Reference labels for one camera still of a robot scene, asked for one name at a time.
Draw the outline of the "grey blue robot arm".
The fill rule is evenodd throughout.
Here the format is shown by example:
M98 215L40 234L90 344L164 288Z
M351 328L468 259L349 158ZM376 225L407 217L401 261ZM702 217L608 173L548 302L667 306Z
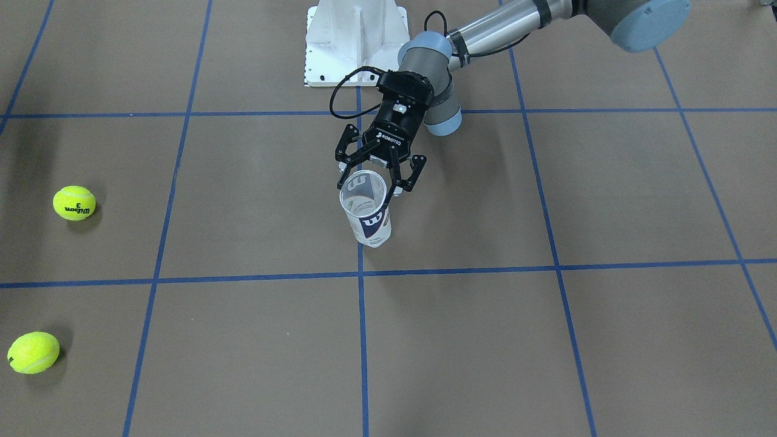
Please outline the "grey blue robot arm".
M460 127L463 111L452 73L473 59L510 50L552 22L576 16L588 17L625 52L646 52L674 34L690 12L688 1L511 1L462 28L422 31L399 48L394 69L355 70L375 76L381 102L366 130L344 128L335 149L338 189L355 167L372 161L390 174L384 201L412 191L426 163L411 152L416 134L425 126L443 137Z

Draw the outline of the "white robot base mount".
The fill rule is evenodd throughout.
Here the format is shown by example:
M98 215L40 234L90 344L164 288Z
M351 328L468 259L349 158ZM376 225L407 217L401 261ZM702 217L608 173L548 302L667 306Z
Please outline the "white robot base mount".
M405 8L394 1L319 1L306 13L304 85L333 87L358 67L396 71L410 41Z

